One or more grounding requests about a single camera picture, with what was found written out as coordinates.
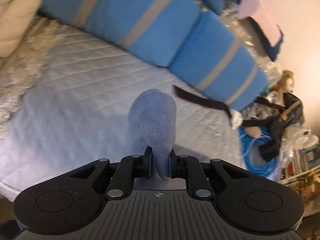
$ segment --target white mattress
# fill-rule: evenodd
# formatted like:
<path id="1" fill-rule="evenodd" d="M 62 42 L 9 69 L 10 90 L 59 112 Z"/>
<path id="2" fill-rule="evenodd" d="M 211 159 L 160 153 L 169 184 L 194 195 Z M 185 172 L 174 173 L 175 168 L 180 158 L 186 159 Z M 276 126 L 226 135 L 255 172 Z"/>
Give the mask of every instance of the white mattress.
<path id="1" fill-rule="evenodd" d="M 27 187 L 96 159 L 118 162 L 133 154 L 127 115 L 137 96 L 151 88 L 172 95 L 177 104 L 177 155 L 243 166 L 237 131 L 225 113 L 176 98 L 173 84 L 195 91 L 166 68 L 75 28 L 66 27 L 65 33 L 0 141 L 0 194 L 13 200 Z"/>

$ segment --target pink cloth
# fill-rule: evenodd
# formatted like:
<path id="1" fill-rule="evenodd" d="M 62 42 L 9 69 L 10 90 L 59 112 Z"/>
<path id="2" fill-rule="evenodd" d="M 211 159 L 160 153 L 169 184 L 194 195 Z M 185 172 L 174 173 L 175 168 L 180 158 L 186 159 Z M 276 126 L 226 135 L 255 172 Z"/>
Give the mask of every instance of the pink cloth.
<path id="1" fill-rule="evenodd" d="M 265 0 L 241 0 L 238 19 L 247 17 L 255 20 L 272 47 L 278 44 L 281 33 Z"/>

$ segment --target wall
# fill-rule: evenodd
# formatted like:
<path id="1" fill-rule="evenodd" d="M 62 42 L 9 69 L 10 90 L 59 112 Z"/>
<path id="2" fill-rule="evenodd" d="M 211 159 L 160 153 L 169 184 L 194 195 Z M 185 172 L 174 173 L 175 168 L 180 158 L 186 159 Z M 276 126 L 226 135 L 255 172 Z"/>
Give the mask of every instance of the wall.
<path id="1" fill-rule="evenodd" d="M 284 33 L 277 61 L 295 73 L 306 125 L 320 135 L 320 0 L 268 0 Z"/>

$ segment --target clear plastic wrap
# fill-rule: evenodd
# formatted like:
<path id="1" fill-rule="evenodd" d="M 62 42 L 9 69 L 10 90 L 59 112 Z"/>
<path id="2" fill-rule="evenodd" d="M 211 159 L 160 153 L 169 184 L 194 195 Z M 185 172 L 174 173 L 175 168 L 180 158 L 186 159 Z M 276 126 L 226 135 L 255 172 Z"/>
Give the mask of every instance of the clear plastic wrap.
<path id="1" fill-rule="evenodd" d="M 305 142 L 311 137 L 311 130 L 300 124 L 289 126 L 282 137 L 279 154 L 279 165 L 273 174 L 274 181 L 280 181 L 282 169 L 286 168 L 294 159 L 295 165 L 301 167 L 299 150 L 304 148 Z"/>
<path id="2" fill-rule="evenodd" d="M 266 99 L 270 103 L 278 104 L 280 102 L 280 97 L 277 92 L 272 91 L 270 92 L 267 96 Z M 244 120 L 249 120 L 249 119 L 257 119 L 257 120 L 262 120 L 266 119 L 268 117 L 274 116 L 278 114 L 278 110 L 274 108 L 270 108 L 268 106 L 264 106 L 261 104 L 256 104 L 253 103 L 244 110 L 241 111 L 241 114 L 244 118 Z"/>
<path id="3" fill-rule="evenodd" d="M 270 87 L 274 86 L 282 77 L 282 69 L 278 63 L 272 62 L 266 55 L 260 39 L 248 19 L 239 20 L 237 18 L 238 9 L 238 4 L 226 1 L 220 19 L 227 28 L 233 31 L 236 37 L 243 41 L 252 57 L 267 74 Z"/>

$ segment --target white pillow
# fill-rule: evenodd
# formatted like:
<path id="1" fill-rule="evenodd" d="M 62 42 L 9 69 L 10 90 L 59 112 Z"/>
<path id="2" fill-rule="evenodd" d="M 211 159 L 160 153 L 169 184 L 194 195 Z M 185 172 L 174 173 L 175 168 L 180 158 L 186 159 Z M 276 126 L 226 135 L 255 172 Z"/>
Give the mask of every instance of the white pillow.
<path id="1" fill-rule="evenodd" d="M 18 47 L 42 0 L 0 0 L 0 57 Z"/>

